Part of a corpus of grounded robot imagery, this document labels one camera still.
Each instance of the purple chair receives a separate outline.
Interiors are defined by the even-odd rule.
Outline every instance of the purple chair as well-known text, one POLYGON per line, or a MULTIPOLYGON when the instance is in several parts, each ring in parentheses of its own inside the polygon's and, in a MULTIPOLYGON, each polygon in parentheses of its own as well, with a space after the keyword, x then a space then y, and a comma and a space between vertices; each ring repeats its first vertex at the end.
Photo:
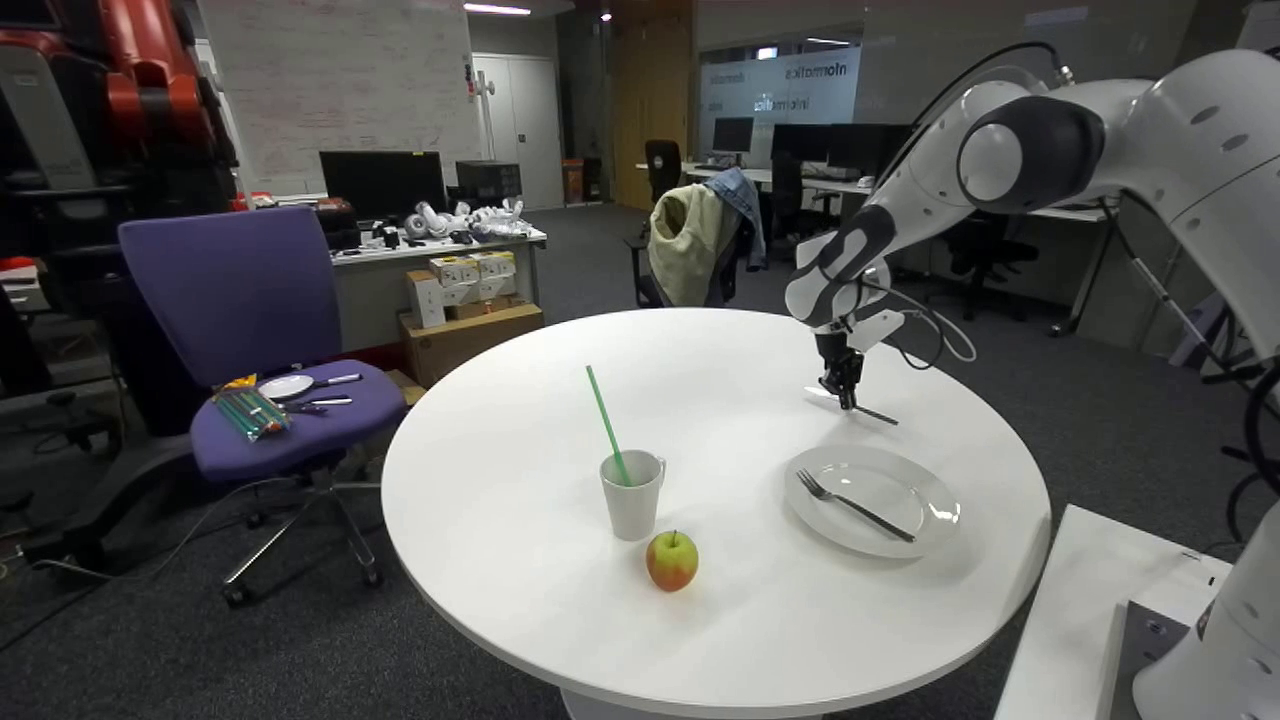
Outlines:
POLYGON ((349 549, 365 579, 380 579, 380 561, 360 537, 341 489, 376 485, 312 485, 312 472, 330 468, 365 441, 382 435, 405 418, 399 387, 373 363, 330 360, 341 354, 341 315, 325 229, 312 209, 282 214, 225 214, 225 217, 168 217, 118 225, 118 254, 133 283, 155 311, 171 354, 197 384, 218 387, 232 375, 301 373, 316 387, 307 397, 349 397, 325 418, 297 413, 282 435, 247 446, 214 407, 190 421, 190 458, 207 485, 247 485, 268 477, 301 477, 302 505, 225 578, 228 606, 247 606, 243 578, 262 561, 290 525, 316 505, 330 501, 350 531, 349 549))

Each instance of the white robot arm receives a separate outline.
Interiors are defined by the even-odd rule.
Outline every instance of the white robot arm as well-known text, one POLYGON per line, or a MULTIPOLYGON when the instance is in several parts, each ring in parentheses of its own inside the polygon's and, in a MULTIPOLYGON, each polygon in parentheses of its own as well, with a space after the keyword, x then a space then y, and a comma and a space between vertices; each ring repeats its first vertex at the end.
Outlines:
MULTIPOLYGON (((859 334, 848 294, 876 283, 888 254, 931 240, 968 214, 1145 201, 1240 315, 1258 360, 1280 354, 1280 66, 1216 54, 1154 83, 1103 79, 1026 93, 968 89, 869 203, 798 256, 785 306, 817 329, 825 387, 852 407, 859 334)), ((1134 680, 1146 720, 1280 718, 1280 513, 1258 525, 1201 629, 1134 680)))

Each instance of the chair wheel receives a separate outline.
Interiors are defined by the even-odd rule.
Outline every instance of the chair wheel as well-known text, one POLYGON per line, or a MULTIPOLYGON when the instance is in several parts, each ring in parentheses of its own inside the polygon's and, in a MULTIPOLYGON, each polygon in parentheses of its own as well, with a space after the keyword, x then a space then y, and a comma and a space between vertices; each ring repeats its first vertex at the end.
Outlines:
POLYGON ((243 606, 250 606, 255 595, 250 595, 247 584, 225 584, 225 601, 228 601, 228 608, 243 608, 243 606))

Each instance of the fork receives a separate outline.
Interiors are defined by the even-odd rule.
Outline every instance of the fork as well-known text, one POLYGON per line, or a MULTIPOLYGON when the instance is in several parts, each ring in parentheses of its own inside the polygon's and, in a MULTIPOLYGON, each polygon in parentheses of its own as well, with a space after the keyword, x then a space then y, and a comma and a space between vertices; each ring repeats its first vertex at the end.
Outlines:
POLYGON ((870 522, 876 529, 884 529, 888 537, 897 537, 897 542, 905 542, 905 544, 916 544, 910 531, 897 529, 893 522, 876 515, 870 507, 862 507, 862 505, 857 505, 857 501, 848 501, 848 497, 839 497, 839 492, 827 492, 817 477, 796 472, 796 482, 809 489, 809 497, 817 497, 817 501, 825 501, 825 505, 845 505, 845 507, 859 513, 862 522, 870 522))

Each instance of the gray carpet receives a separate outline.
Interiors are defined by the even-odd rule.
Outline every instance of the gray carpet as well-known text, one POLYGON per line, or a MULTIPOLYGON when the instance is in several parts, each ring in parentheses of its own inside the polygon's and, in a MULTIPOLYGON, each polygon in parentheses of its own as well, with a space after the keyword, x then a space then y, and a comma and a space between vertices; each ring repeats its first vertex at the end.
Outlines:
MULTIPOLYGON (((553 248, 539 260, 547 322, 631 308, 622 238, 635 214, 567 209, 534 217, 553 248)), ((740 308, 779 311, 788 274, 742 274, 740 308)), ((1240 464, 1220 462, 1220 446, 1240 441, 1242 397, 1208 387, 1190 373, 1103 350, 1093 340, 1053 340, 1053 311, 1026 322, 983 311, 963 325, 980 345, 980 363, 954 367, 993 407, 999 407, 1035 454, 1056 513, 1085 505, 1154 537, 1234 558, 1220 522, 1240 464)), ((35 485, 32 507, 62 507, 101 464, 79 454, 27 458, 22 435, 0 434, 5 485, 35 485)), ((138 507, 118 531, 118 549, 151 558, 126 578, 60 608, 76 590, 56 590, 51 573, 5 564, 0 718, 430 718, 430 720, 534 720, 565 718, 553 690, 475 652, 396 573, 367 594, 341 549, 337 525, 312 525, 262 573, 262 601, 228 613, 218 573, 247 552, 262 529, 243 529, 243 505, 218 505, 197 544, 161 568, 161 549, 199 513, 190 485, 138 507)), ((848 712, 869 720, 983 720, 1015 650, 1008 625, 989 652, 949 680, 905 699, 848 712)))

